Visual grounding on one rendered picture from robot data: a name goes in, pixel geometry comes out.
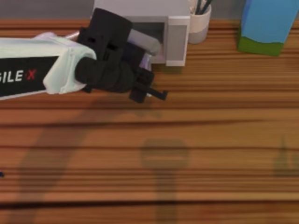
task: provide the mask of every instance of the wood grain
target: wood grain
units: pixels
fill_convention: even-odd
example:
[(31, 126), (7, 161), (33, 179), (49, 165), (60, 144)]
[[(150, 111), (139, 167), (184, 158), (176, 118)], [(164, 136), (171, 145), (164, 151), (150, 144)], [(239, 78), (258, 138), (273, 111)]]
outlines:
[[(86, 25), (0, 21), (0, 36)], [(298, 223), (299, 23), (280, 57), (237, 52), (237, 27), (212, 21), (185, 67), (153, 66), (165, 102), (101, 91), (1, 101), (0, 223)]]

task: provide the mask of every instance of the red letter x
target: red letter x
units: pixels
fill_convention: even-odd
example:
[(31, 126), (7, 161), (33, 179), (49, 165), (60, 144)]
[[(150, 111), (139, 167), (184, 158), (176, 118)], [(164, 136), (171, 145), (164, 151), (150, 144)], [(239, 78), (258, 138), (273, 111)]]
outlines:
[(29, 70), (27, 73), (27, 80), (33, 79), (34, 80), (34, 74), (36, 73), (36, 69)]

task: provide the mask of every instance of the gray box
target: gray box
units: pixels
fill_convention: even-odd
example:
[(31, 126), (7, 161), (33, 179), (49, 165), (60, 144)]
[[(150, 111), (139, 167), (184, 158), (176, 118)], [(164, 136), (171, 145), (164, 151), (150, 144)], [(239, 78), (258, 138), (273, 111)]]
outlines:
[(102, 8), (133, 22), (133, 29), (158, 39), (162, 45), (152, 63), (184, 66), (188, 46), (188, 0), (95, 0)]

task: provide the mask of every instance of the white cup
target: white cup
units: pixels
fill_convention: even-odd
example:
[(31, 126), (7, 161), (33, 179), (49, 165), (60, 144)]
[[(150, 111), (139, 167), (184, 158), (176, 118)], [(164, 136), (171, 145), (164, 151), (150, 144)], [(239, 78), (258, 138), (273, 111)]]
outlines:
[[(206, 1), (202, 1), (201, 7), (204, 6)], [(201, 43), (206, 39), (207, 32), (209, 30), (209, 23), (211, 19), (212, 6), (206, 9), (204, 14), (195, 15), (191, 14), (190, 16), (190, 29), (189, 29), (189, 38), (188, 42), (190, 44)]]

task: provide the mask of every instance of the pen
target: pen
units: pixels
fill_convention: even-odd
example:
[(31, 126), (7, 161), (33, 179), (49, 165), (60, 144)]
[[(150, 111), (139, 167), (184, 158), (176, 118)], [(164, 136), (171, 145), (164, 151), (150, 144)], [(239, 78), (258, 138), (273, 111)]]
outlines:
[(202, 15), (203, 13), (205, 13), (206, 9), (209, 7), (209, 5), (211, 4), (212, 0), (207, 0), (205, 6), (202, 8), (200, 15)]
[(198, 0), (197, 1), (197, 6), (196, 6), (196, 9), (195, 9), (195, 14), (198, 15), (199, 12), (200, 12), (200, 6), (201, 6), (201, 0)]

